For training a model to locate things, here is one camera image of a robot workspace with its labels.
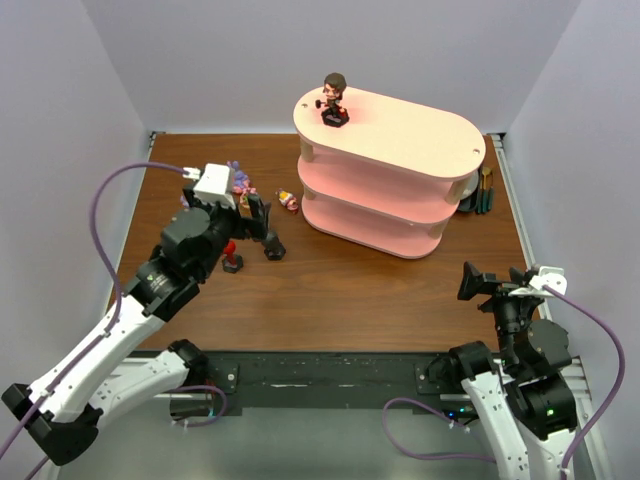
pink shelf panel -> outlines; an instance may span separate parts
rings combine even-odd
[[[429,237],[428,228],[410,226],[323,197],[303,197],[302,213],[321,232],[398,257],[425,257],[440,243],[440,238]]]
[[[300,98],[293,122],[314,147],[368,159],[392,170],[441,180],[471,175],[486,153],[480,131],[451,112],[347,87],[341,106],[349,123],[340,128],[322,123],[315,101],[322,87]]]
[[[458,208],[444,200],[451,182],[418,178],[319,148],[314,148],[313,162],[298,159],[298,174],[314,193],[404,222],[439,223]]]

shelf support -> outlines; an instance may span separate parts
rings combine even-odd
[[[304,187],[304,196],[309,200],[313,200],[314,198],[316,198],[316,194],[309,190],[307,187]]]
[[[451,185],[447,196],[445,197],[445,201],[449,205],[455,205],[460,201],[462,194],[464,193],[464,189],[467,188],[467,184],[469,183],[469,177],[463,178],[462,180],[456,180]]]
[[[429,229],[429,236],[434,239],[438,239],[442,236],[445,227],[449,223],[449,219],[447,218],[444,222],[436,223]]]
[[[300,155],[306,162],[313,161],[313,147],[311,144],[305,142],[302,137],[300,137]]]

figurine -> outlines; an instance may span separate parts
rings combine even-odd
[[[236,251],[236,244],[233,240],[230,240],[227,243],[227,246],[224,247],[222,253],[224,254],[224,258],[222,259],[222,270],[227,273],[238,273],[240,269],[244,266],[242,261],[242,257],[240,255],[236,255],[234,252]]]
[[[327,97],[326,102],[316,100],[316,108],[325,105],[327,108],[322,111],[322,122],[330,127],[341,127],[349,121],[347,109],[340,106],[342,94],[347,88],[347,80],[341,73],[330,73],[324,79],[324,93]]]
[[[240,170],[240,164],[237,161],[227,162],[227,167],[233,169],[233,193],[242,195],[245,189],[251,186],[249,175]]]
[[[278,200],[280,200],[283,207],[286,207],[290,212],[298,213],[298,199],[292,193],[285,192],[279,188],[276,195],[278,195]]]

white shelf top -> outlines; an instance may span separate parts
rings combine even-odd
[[[305,94],[293,110],[298,134],[316,147],[442,180],[468,177],[484,159],[482,134],[459,115],[352,87],[343,96],[350,120],[336,128],[315,107],[325,100],[322,88]]]

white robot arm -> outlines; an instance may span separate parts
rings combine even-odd
[[[207,358],[186,340],[172,343],[130,374],[108,378],[199,293],[199,285],[209,278],[230,239],[261,242],[269,260],[284,256],[284,246],[269,228],[270,205],[250,194],[251,216],[241,215],[230,193],[233,175],[224,165],[185,169],[184,176],[193,180],[183,189],[190,208],[173,216],[149,261],[124,288],[118,318],[114,320],[114,304],[58,365],[30,385],[14,384],[2,395],[56,465],[73,461],[89,448],[100,428],[153,396],[181,386],[189,375],[204,383]]]
[[[428,374],[469,395],[501,480],[556,480],[577,426],[575,400],[560,373],[572,359],[567,332],[549,320],[533,322],[532,315],[551,295],[544,285],[564,294],[567,281],[553,267],[510,274],[510,281],[501,281],[467,262],[458,292],[460,300],[491,295],[478,308],[494,314],[502,365],[486,345],[474,342],[452,348]],[[571,465],[565,474],[573,479]]]

